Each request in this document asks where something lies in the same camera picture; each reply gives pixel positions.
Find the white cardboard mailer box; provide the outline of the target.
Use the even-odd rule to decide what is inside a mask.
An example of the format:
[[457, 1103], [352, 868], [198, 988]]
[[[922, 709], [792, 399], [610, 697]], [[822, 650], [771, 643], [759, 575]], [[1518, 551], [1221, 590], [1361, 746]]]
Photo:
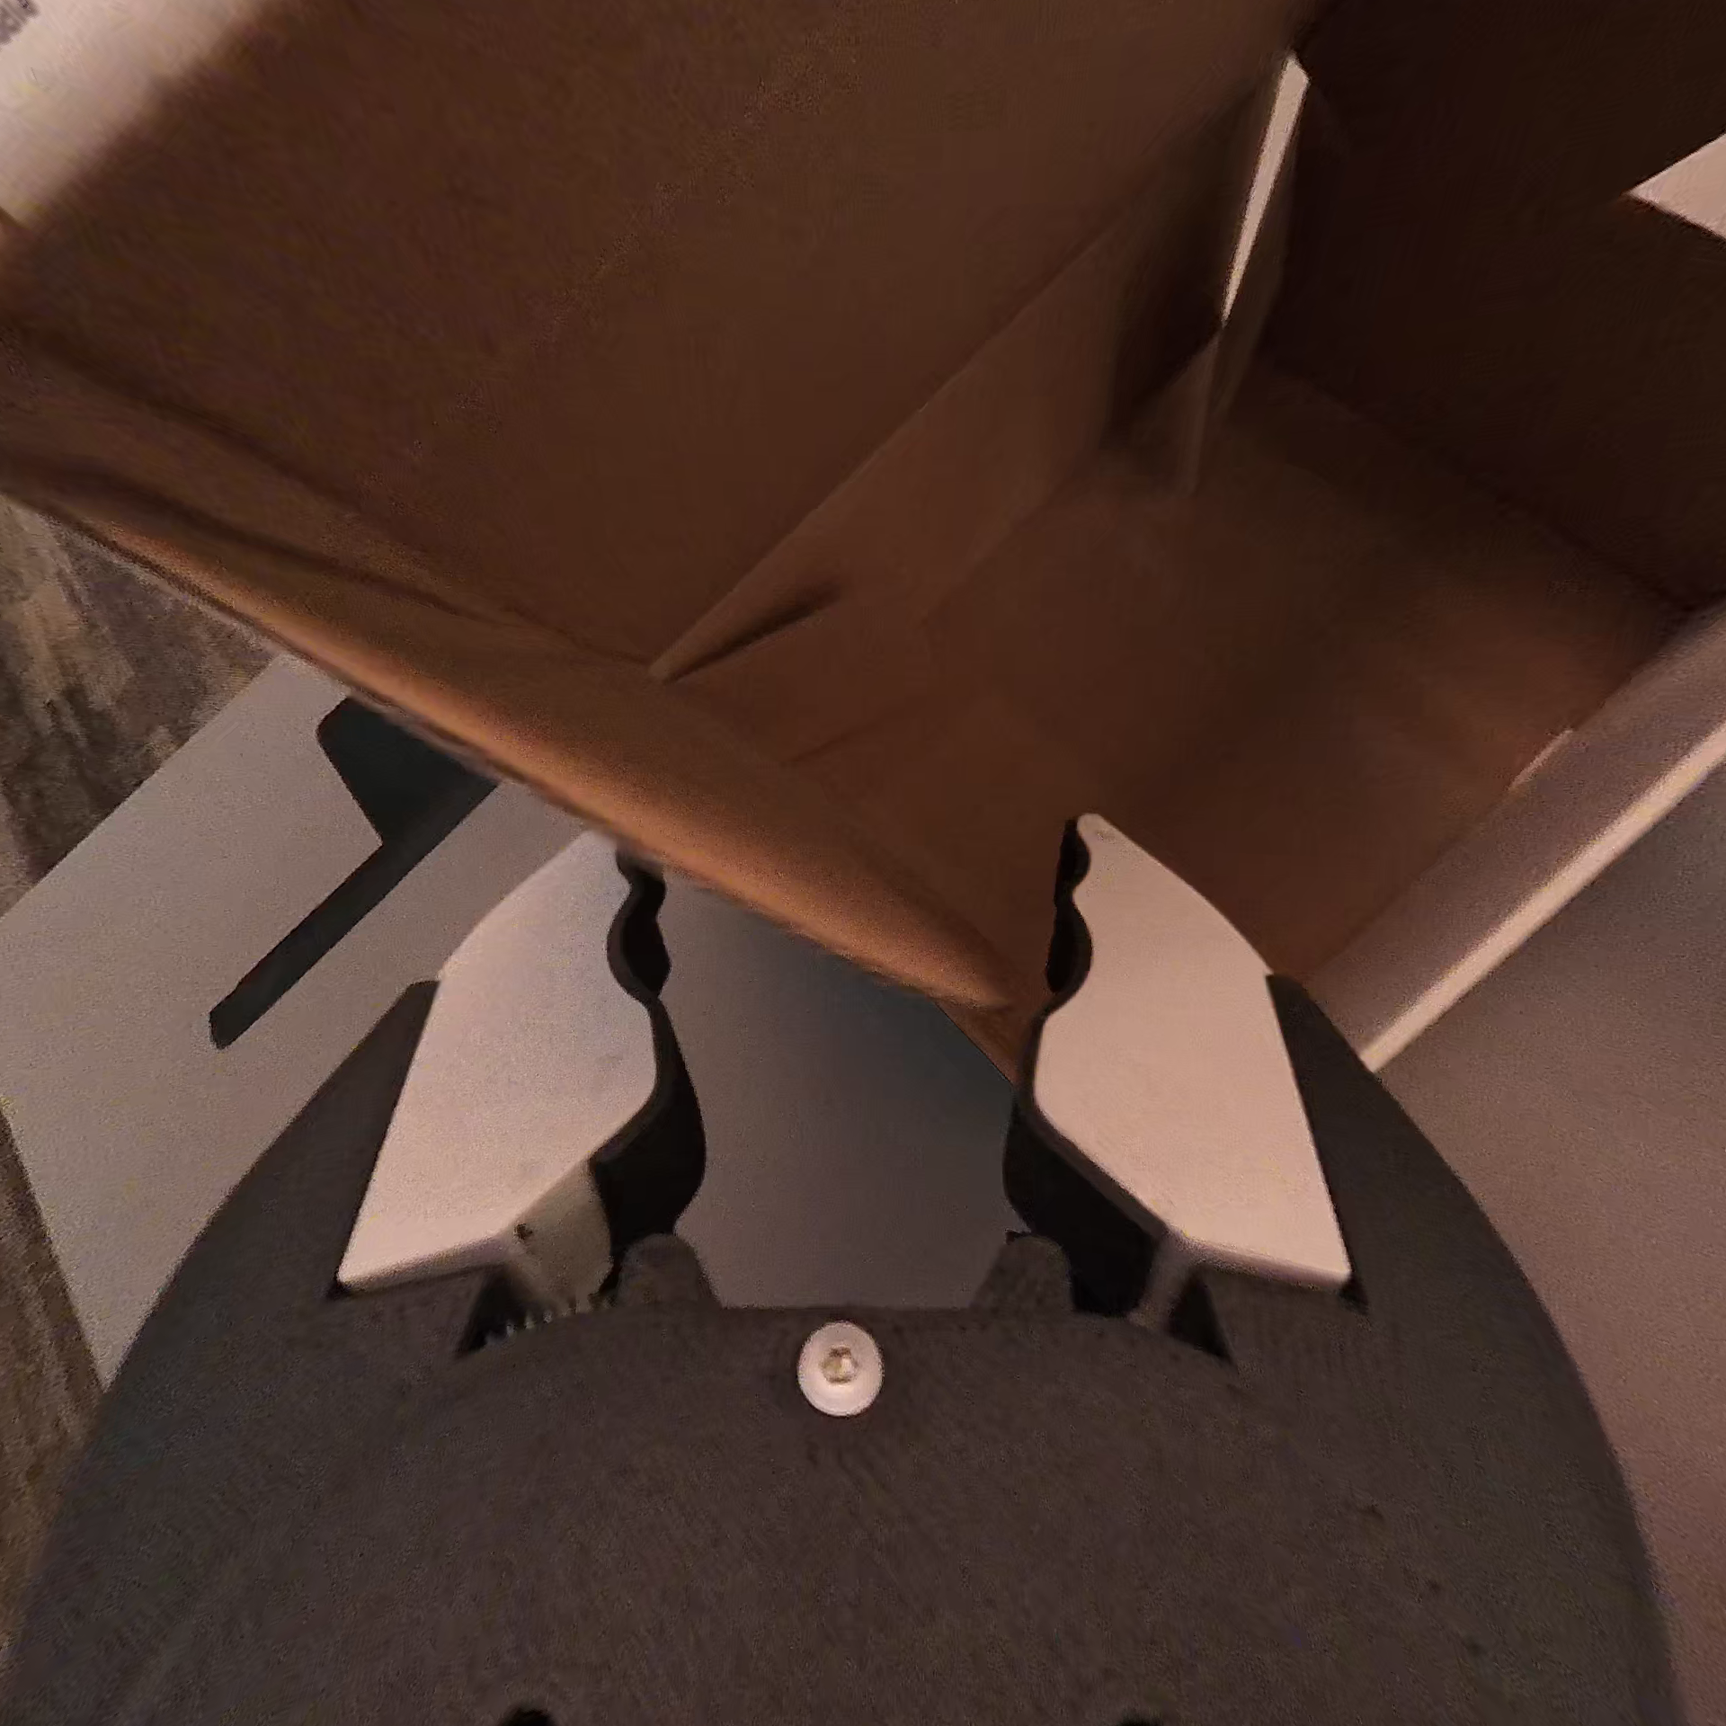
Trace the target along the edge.
[[1105, 816], [1382, 1063], [1722, 761], [1722, 3], [263, 3], [5, 495], [1002, 1063]]

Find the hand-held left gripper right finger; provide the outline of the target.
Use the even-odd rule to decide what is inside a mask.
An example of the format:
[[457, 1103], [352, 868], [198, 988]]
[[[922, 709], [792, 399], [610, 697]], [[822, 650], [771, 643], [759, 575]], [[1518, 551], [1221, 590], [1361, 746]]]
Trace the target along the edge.
[[1004, 1189], [1078, 1303], [1175, 1311], [1209, 1268], [1340, 1295], [1352, 1264], [1266, 962], [1094, 811], [1065, 831], [1046, 983]]

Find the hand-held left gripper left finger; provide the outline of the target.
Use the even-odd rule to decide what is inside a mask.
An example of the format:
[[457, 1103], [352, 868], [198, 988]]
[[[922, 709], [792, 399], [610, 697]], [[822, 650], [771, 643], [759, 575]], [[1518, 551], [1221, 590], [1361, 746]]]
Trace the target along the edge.
[[338, 1281], [481, 1270], [596, 1298], [699, 1193], [705, 1130], [662, 990], [664, 882], [584, 833], [445, 960]]

